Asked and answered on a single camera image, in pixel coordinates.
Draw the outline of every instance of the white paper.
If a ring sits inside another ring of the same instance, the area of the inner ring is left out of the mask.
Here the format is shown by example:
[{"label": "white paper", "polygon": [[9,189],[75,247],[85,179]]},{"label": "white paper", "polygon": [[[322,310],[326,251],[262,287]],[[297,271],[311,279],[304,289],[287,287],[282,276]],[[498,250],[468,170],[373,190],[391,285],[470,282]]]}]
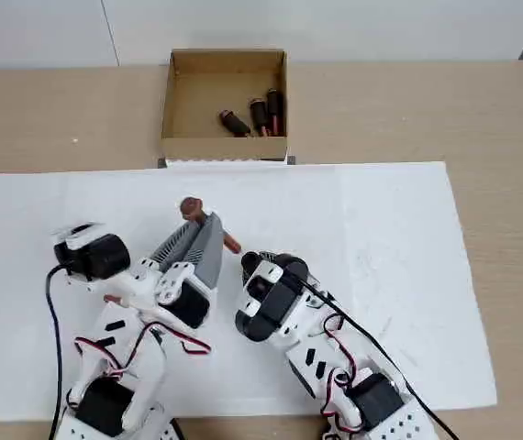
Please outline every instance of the white paper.
[{"label": "white paper", "polygon": [[[50,233],[104,222],[136,259],[182,223],[177,205],[190,194],[220,215],[244,249],[305,259],[369,330],[382,333],[431,406],[495,403],[442,164],[110,171],[0,175],[0,420],[51,416],[55,350],[43,295],[45,274],[55,264]],[[315,413],[317,402],[284,357],[235,329],[239,293],[239,258],[224,252],[217,309],[199,331],[213,354],[188,357],[170,339],[164,401],[178,416]],[[63,276],[53,282],[52,297],[67,390],[78,368],[70,341],[91,326],[102,300],[68,286]]]}]

